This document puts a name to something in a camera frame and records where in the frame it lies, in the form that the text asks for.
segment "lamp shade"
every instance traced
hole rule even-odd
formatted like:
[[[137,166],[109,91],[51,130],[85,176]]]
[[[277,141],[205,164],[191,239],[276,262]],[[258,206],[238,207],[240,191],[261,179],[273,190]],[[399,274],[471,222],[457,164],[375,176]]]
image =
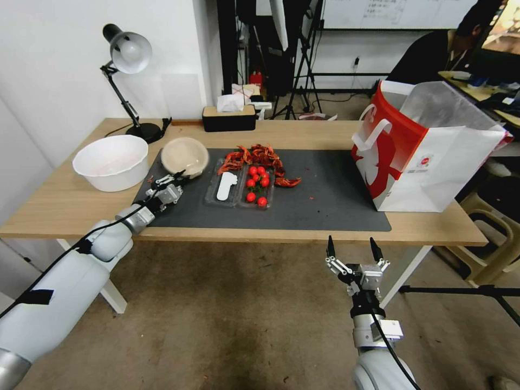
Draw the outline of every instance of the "lamp shade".
[[[142,35],[107,24],[103,27],[103,36],[110,43],[110,57],[119,71],[138,73],[148,66],[152,45]]]

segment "gray table mat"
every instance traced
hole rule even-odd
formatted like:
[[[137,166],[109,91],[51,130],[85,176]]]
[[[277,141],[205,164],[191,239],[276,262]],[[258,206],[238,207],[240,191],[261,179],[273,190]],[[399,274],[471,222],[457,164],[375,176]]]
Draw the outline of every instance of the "gray table mat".
[[[289,179],[301,177],[294,188],[275,187],[269,209],[225,208],[204,203],[216,161],[230,149],[208,149],[204,173],[184,186],[174,207],[158,215],[150,226],[182,228],[235,228],[279,230],[389,231],[385,213],[370,199],[350,151],[277,149]],[[160,152],[147,176],[167,172]],[[135,199],[144,199],[150,184],[144,181]]]

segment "beige bowl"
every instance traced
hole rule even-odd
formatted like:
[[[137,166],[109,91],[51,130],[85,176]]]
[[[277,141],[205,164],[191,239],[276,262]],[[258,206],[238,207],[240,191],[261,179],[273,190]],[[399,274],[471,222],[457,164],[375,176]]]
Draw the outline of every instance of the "beige bowl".
[[[206,168],[210,155],[206,147],[194,138],[175,138],[162,149],[161,162],[170,173],[186,170],[183,176],[193,179]]]

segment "black tissue box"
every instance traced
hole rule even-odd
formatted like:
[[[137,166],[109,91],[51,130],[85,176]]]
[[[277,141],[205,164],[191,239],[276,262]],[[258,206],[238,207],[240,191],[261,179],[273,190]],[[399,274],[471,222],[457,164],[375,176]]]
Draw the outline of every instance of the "black tissue box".
[[[256,127],[255,107],[247,105],[242,111],[232,113],[217,112],[217,107],[204,107],[202,123],[207,132],[254,130]]]

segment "whiteboard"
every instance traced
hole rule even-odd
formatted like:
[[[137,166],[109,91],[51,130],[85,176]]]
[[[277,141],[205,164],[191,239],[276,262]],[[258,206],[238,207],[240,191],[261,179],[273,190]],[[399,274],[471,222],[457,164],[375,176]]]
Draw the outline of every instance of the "whiteboard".
[[[326,0],[329,29],[453,29],[477,0]]]

